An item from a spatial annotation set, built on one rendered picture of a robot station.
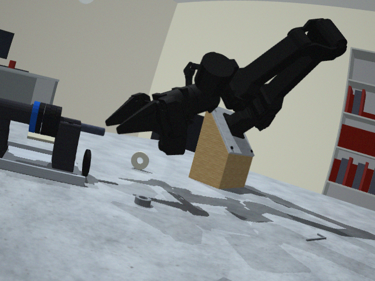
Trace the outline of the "blue ring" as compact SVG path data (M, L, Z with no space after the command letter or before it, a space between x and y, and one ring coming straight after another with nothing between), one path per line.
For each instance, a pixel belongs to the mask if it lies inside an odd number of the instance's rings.
M32 108L32 114L30 116L29 132L32 132L32 133L35 132L35 126L36 126L36 121L37 121L37 115L39 113L39 107L40 107L40 102L35 101L33 108Z

